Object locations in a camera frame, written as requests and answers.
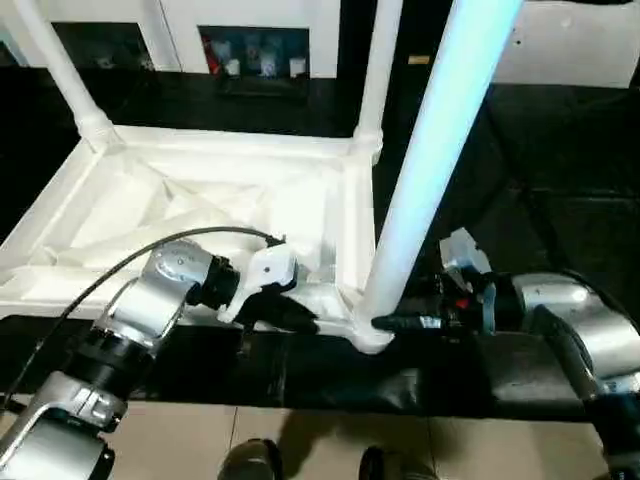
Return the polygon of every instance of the tile floor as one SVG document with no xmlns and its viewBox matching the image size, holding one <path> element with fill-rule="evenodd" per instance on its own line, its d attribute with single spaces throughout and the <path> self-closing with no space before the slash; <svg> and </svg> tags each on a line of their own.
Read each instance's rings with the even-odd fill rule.
<svg viewBox="0 0 640 480">
<path fill-rule="evenodd" d="M 592 480 L 606 472 L 588 425 L 132 402 L 109 438 L 117 454 L 111 478 L 213 480 L 228 449 L 256 437 L 276 441 L 285 472 L 301 480 L 356 480 L 370 445 L 420 458 L 448 480 Z"/>
</svg>

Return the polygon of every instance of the black cable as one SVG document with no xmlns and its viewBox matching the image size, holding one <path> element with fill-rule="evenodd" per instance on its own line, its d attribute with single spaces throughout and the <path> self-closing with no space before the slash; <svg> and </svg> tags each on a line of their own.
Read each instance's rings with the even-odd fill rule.
<svg viewBox="0 0 640 480">
<path fill-rule="evenodd" d="M 62 314 L 56 322 L 53 324 L 51 329 L 40 339 L 38 343 L 36 343 L 31 355 L 25 362 L 22 370 L 16 377 L 16 379 L 11 383 L 7 391 L 5 392 L 4 401 L 2 402 L 2 406 L 0 407 L 0 418 L 4 415 L 4 412 L 8 410 L 9 406 L 13 402 L 13 395 L 16 393 L 18 388 L 20 387 L 24 376 L 26 375 L 29 367 L 33 363 L 33 360 L 36 358 L 42 347 L 51 339 L 51 337 L 58 331 L 60 326 L 64 323 L 64 321 L 71 315 L 71 313 L 78 308 L 78 306 L 93 292 L 95 292 L 100 285 L 109 280 L 113 275 L 118 273 L 124 267 L 126 267 L 129 263 L 131 263 L 136 258 L 144 255 L 151 250 L 158 248 L 166 243 L 173 242 L 174 240 L 180 240 L 181 238 L 190 237 L 192 235 L 202 235 L 205 233 L 242 233 L 244 235 L 254 235 L 256 237 L 260 237 L 266 240 L 268 246 L 274 246 L 284 243 L 283 240 L 280 240 L 276 237 L 269 235 L 268 233 L 261 232 L 260 230 L 255 230 L 253 228 L 245 228 L 245 227 L 202 227 L 202 228 L 192 228 L 190 230 L 184 230 L 182 232 L 174 233 L 172 235 L 167 235 L 166 237 L 160 238 L 155 242 L 152 242 L 141 249 L 133 252 L 131 255 L 126 257 L 121 262 L 117 263 L 105 273 L 103 273 L 95 282 L 93 282 L 89 287 L 87 287 L 76 299 L 69 304 L 67 308 L 64 309 Z"/>
</svg>

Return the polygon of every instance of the black table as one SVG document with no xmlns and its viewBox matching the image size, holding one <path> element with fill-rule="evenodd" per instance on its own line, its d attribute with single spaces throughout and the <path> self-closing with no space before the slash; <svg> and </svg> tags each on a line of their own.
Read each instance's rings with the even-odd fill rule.
<svg viewBox="0 0 640 480">
<path fill-rule="evenodd" d="M 385 147 L 374 169 L 381 229 L 417 114 L 426 73 L 396 74 Z M 115 123 L 349 137 L 361 82 L 312 80 L 300 99 L 221 95 L 206 75 L 84 72 Z M 6 236 L 77 142 L 71 114 L 48 74 L 5 69 L 0 159 Z M 412 276 L 437 267 L 437 241 L 466 226 L 496 270 L 570 267 L 640 318 L 640 93 L 494 86 L 487 95 Z M 0 388 L 51 319 L 0 322 Z M 69 321 L 26 379 L 33 391 L 88 322 Z M 381 355 L 337 338 L 255 334 L 237 356 L 237 332 L 179 327 L 138 399 L 336 408 L 420 415 L 581 420 L 580 402 L 541 339 L 398 338 Z"/>
</svg>

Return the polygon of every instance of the white post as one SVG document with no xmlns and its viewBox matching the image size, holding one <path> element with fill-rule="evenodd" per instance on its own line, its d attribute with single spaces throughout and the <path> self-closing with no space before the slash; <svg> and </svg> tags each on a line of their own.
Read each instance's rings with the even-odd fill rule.
<svg viewBox="0 0 640 480">
<path fill-rule="evenodd" d="M 382 140 L 382 115 L 396 50 L 402 1 L 378 0 L 360 118 L 354 132 L 357 143 L 370 141 L 380 143 Z"/>
<path fill-rule="evenodd" d="M 371 318 L 398 306 L 521 3 L 454 0 L 451 7 L 364 298 L 354 312 L 356 328 L 369 331 L 379 348 L 390 337 L 374 336 Z"/>
<path fill-rule="evenodd" d="M 15 4 L 73 112 L 80 136 L 94 150 L 104 148 L 107 142 L 117 138 L 113 124 L 93 101 L 51 23 L 44 19 L 35 0 L 15 0 Z"/>
</svg>

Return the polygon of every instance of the shoe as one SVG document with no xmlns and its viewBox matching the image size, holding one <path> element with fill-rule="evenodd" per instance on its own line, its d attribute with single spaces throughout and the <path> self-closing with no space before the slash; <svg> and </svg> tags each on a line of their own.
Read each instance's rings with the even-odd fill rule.
<svg viewBox="0 0 640 480">
<path fill-rule="evenodd" d="M 360 460 L 358 480 L 438 480 L 438 477 L 421 462 L 369 447 Z"/>
<path fill-rule="evenodd" d="M 218 480 L 283 480 L 280 451 L 271 440 L 252 439 L 231 449 Z"/>
</svg>

